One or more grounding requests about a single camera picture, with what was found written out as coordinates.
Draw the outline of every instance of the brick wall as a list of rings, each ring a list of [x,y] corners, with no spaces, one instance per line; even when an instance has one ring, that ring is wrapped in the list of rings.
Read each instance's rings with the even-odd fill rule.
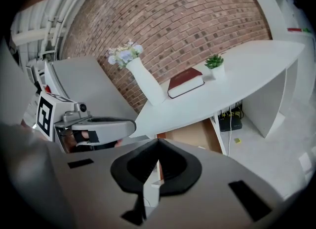
[[[143,64],[162,83],[211,54],[271,36],[255,0],[86,0],[62,57],[95,56],[140,112],[146,98],[132,74],[107,62],[107,49],[129,38],[143,46]]]

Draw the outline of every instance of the potted plant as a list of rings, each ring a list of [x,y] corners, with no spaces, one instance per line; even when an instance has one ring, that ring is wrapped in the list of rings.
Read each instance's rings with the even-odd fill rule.
[[[142,52],[143,47],[130,40],[123,46],[110,48],[108,62],[130,70],[144,95],[155,106],[161,104],[166,99],[166,95],[156,79],[142,64],[139,58]]]
[[[222,79],[225,77],[224,59],[222,56],[215,54],[205,61],[205,65],[211,70],[215,79]]]

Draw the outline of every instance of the metal pipe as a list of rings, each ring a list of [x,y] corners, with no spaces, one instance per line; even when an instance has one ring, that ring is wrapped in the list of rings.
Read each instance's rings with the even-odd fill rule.
[[[67,14],[66,14],[66,16],[65,16],[65,18],[64,18],[64,21],[63,21],[63,23],[61,24],[61,28],[64,27],[64,24],[65,24],[65,22],[66,22],[66,20],[67,20],[67,18],[68,18],[68,16],[69,16],[69,14],[71,13],[73,7],[74,7],[75,4],[77,3],[77,1],[78,1],[78,0],[74,0],[73,3],[72,3],[72,5],[71,5],[70,8],[68,9],[68,12],[67,12]],[[57,39],[56,39],[56,44],[54,45],[54,46],[55,46],[55,58],[54,58],[55,60],[57,60],[57,46],[58,46],[58,43],[59,43],[59,40],[60,40],[60,35],[61,35],[61,33],[59,32],[59,33],[58,33],[58,36],[57,36]]]
[[[56,45],[57,38],[58,38],[59,33],[60,33],[60,29],[62,28],[62,23],[63,23],[63,21],[65,19],[66,14],[69,11],[69,8],[72,6],[73,1],[74,0],[66,0],[65,5],[63,6],[63,8],[62,8],[62,10],[61,10],[61,12],[59,14],[59,17],[58,17],[58,20],[57,20],[57,24],[56,24],[56,30],[55,30],[55,33],[54,33],[54,37],[53,37],[53,40],[51,41],[51,45],[52,46]]]
[[[60,7],[60,4],[62,2],[62,0],[54,0],[54,1],[55,2],[53,3],[53,6],[49,11],[48,20],[47,20],[46,27],[45,27],[46,28],[45,37],[41,43],[41,49],[40,49],[41,52],[45,52],[45,50],[46,50],[50,29],[52,28],[53,22],[55,20],[55,15],[56,15],[57,10]]]

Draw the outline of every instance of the wooden board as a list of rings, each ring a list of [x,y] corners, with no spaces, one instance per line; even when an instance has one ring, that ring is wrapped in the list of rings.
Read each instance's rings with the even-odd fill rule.
[[[165,137],[170,140],[222,153],[210,119],[205,119],[203,121],[166,132]]]

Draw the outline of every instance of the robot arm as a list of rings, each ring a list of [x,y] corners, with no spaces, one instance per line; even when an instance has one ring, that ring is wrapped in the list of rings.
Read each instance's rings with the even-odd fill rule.
[[[85,103],[77,103],[59,95],[42,92],[37,110],[37,125],[40,132],[54,141],[66,152],[62,137],[66,130],[72,130],[77,146],[98,146],[115,142],[131,135],[136,123],[117,117],[93,117]],[[89,139],[81,136],[87,131]]]

